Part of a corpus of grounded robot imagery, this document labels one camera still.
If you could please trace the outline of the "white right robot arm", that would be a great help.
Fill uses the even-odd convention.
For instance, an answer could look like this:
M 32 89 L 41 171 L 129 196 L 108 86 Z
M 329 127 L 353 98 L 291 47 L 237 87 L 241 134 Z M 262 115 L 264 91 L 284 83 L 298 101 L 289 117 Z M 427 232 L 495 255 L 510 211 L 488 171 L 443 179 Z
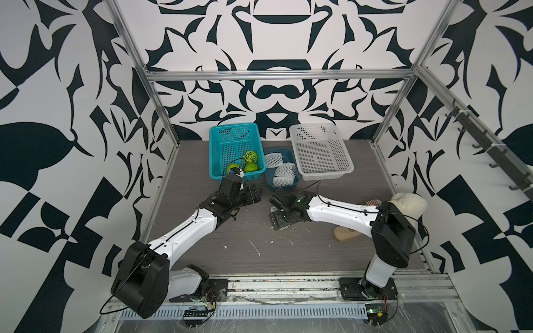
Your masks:
M 380 205 L 355 205 L 318 193 L 293 194 L 276 190 L 269 199 L 274 230 L 298 222 L 324 222 L 354 230 L 373 240 L 376 254 L 360 282 L 363 289 L 381 292 L 397 269 L 409 264 L 416 237 L 415 224 L 428 203 L 417 194 L 395 194 Z

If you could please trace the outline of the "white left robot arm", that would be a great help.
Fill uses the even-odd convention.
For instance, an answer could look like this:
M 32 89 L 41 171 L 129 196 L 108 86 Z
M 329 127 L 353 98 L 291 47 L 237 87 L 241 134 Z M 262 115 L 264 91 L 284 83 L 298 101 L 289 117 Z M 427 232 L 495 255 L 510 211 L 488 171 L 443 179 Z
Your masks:
M 172 271 L 172 266 L 202 238 L 235 219 L 240 208 L 259 203 L 261 198 L 262 191 L 256 185 L 247 184 L 237 174 L 226 176 L 219 189 L 175 229 L 147 244 L 136 241 L 129 246 L 110 289 L 111 296 L 143 319 L 173 298 L 206 297 L 208 273 L 194 265 L 179 271 Z

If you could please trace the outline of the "white foam net front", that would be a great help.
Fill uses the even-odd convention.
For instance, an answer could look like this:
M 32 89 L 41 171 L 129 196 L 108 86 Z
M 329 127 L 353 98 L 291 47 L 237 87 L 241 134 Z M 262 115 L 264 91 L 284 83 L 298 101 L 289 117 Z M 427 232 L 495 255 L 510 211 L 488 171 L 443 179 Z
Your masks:
M 294 184 L 295 177 L 274 176 L 272 185 L 274 187 L 290 187 Z

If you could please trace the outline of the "white foam net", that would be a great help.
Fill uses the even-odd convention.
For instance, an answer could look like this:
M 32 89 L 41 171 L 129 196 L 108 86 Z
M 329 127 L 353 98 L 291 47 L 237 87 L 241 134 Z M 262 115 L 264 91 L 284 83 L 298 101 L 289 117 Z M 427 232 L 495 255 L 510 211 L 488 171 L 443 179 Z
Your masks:
M 267 168 L 278 168 L 283 165 L 283 154 L 279 152 L 268 153 L 265 155 L 265 163 Z
M 295 177 L 274 176 L 272 185 L 274 187 L 290 187 L 294 184 Z
M 274 176 L 279 178 L 295 178 L 296 165 L 291 162 L 283 163 L 276 168 Z

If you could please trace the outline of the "green custard apple front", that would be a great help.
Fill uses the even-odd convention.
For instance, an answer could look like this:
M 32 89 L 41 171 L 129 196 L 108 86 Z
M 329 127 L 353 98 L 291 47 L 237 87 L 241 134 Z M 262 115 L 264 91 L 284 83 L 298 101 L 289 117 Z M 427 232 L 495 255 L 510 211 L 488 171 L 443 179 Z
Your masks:
M 242 168 L 237 163 L 232 163 L 226 168 L 226 174 L 239 174 L 242 171 Z

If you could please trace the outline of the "green custard apple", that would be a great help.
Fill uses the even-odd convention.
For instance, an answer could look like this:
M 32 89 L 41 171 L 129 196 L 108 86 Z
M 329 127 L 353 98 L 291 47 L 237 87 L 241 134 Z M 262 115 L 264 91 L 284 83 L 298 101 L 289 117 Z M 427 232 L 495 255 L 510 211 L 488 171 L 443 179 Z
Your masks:
M 239 174 L 242 171 L 242 168 L 237 163 L 232 163 L 226 168 L 226 174 Z
M 244 172 L 251 173 L 259 170 L 259 166 L 255 162 L 246 163 Z
M 245 161 L 246 164 L 256 163 L 258 161 L 258 154 L 255 151 L 247 151 L 242 156 L 242 159 Z

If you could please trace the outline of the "green custard apple right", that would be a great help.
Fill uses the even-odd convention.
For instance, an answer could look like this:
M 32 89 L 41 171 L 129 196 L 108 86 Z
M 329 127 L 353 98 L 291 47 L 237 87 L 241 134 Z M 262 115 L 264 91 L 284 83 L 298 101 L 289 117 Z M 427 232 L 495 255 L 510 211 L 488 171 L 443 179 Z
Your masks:
M 246 163 L 244 172 L 251 173 L 259 170 L 259 166 L 255 162 Z

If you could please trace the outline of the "white foam net middle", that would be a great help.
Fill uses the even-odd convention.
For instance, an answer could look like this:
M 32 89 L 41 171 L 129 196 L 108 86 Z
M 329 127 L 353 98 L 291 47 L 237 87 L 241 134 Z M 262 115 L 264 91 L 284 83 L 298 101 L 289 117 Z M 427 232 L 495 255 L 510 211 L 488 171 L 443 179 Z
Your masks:
M 279 178 L 295 178 L 296 165 L 291 162 L 283 163 L 276 168 L 274 176 Z

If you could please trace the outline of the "green custard apple upper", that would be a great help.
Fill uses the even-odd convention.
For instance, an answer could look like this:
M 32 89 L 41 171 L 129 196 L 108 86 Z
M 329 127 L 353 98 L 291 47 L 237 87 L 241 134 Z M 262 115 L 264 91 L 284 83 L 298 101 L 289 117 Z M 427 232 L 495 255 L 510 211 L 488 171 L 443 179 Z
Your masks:
M 258 154 L 255 151 L 247 151 L 242 156 L 242 159 L 245 161 L 246 164 L 256 163 L 258 161 Z

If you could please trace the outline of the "white foam net back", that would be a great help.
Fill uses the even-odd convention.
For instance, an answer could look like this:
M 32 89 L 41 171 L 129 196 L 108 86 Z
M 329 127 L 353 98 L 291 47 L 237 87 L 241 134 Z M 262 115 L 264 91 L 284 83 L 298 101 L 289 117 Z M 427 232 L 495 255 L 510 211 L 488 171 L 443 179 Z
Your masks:
M 278 168 L 283 165 L 283 154 L 279 152 L 268 153 L 265 155 L 265 163 L 267 168 Z

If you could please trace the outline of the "dark teal small tray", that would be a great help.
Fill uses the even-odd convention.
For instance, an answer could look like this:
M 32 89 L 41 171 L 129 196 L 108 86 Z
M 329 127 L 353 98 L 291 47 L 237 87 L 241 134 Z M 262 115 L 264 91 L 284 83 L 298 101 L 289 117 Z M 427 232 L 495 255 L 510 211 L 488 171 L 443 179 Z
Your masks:
M 265 178 L 272 191 L 283 188 L 287 191 L 295 190 L 301 180 L 296 167 L 296 159 L 290 148 L 273 147 L 265 150 L 266 171 Z

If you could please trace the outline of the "teal perforated plastic basket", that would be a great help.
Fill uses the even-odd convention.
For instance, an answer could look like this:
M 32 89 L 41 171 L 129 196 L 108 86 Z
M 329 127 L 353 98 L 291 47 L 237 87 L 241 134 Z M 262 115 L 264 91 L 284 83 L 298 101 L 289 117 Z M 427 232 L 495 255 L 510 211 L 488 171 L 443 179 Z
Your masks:
M 209 166 L 210 177 L 221 180 L 226 176 L 231 164 L 245 167 L 243 157 L 248 151 L 258 156 L 257 171 L 244 174 L 244 180 L 258 180 L 266 171 L 265 154 L 262 147 L 259 128 L 255 123 L 236 123 L 215 126 L 209 131 Z

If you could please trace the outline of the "tan sponge block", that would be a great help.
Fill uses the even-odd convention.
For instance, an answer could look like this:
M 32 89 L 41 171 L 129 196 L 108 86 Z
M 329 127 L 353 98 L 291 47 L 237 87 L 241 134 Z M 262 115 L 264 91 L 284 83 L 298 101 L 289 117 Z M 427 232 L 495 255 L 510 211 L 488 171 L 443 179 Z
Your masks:
M 338 227 L 335 227 L 334 230 L 333 230 L 333 236 L 334 238 L 338 241 L 338 242 L 346 242 L 346 241 L 350 241 L 352 239 L 356 239 L 360 236 L 362 236 L 363 234 L 356 231 L 356 230 L 352 230 L 352 229 L 349 229 L 349 228 L 345 228 L 345 227 L 341 227 L 341 226 L 338 226 Z

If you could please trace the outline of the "white perforated plastic basket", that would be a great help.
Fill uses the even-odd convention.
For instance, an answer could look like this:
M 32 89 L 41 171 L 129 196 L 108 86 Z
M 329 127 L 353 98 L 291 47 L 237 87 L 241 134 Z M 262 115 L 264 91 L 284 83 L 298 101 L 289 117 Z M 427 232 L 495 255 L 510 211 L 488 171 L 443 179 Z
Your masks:
M 332 123 L 304 123 L 290 127 L 297 169 L 305 181 L 339 179 L 354 171 L 353 161 Z

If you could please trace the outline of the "white plush toy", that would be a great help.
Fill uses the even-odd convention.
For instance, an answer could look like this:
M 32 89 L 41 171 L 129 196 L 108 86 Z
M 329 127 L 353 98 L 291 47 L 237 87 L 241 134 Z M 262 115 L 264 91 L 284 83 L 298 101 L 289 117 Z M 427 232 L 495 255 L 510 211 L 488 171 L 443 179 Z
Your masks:
M 398 193 L 389 200 L 399 211 L 407 216 L 419 220 L 427 210 L 428 202 L 418 194 Z

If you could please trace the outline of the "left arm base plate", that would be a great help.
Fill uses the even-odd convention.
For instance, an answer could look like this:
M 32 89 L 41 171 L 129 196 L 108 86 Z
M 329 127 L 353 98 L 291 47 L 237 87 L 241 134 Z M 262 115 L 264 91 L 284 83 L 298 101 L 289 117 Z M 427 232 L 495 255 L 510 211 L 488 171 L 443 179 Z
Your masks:
M 228 279 L 209 279 L 207 284 L 201 285 L 203 294 L 181 295 L 175 298 L 170 298 L 169 302 L 219 302 L 226 301 L 228 297 Z

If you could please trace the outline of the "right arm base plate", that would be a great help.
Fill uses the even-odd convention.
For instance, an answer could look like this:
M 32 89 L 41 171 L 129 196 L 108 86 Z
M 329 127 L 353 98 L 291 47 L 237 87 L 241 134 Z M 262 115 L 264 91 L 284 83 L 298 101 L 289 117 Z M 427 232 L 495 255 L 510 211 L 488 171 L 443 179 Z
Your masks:
M 395 282 L 390 278 L 384 287 L 376 287 L 364 277 L 341 277 L 341 297 L 345 301 L 389 301 L 398 298 Z

